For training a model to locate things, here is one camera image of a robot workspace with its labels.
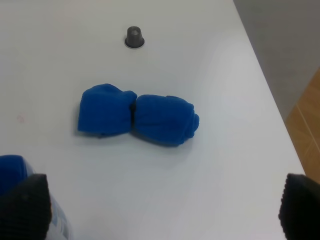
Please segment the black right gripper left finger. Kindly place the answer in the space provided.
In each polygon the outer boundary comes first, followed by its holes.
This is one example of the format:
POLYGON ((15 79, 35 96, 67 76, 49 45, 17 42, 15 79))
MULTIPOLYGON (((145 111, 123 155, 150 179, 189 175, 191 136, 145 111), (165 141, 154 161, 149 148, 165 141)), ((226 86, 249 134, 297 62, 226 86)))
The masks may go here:
POLYGON ((52 220, 45 174, 32 174, 0 197, 2 240, 44 240, 52 220))

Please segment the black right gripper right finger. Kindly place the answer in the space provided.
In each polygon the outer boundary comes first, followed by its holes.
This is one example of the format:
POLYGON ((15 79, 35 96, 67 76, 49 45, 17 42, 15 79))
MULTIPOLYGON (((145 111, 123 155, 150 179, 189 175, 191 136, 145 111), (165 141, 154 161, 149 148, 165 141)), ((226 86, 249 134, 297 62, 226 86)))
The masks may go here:
POLYGON ((318 240, 320 184, 303 174, 289 173, 278 218, 287 240, 318 240))

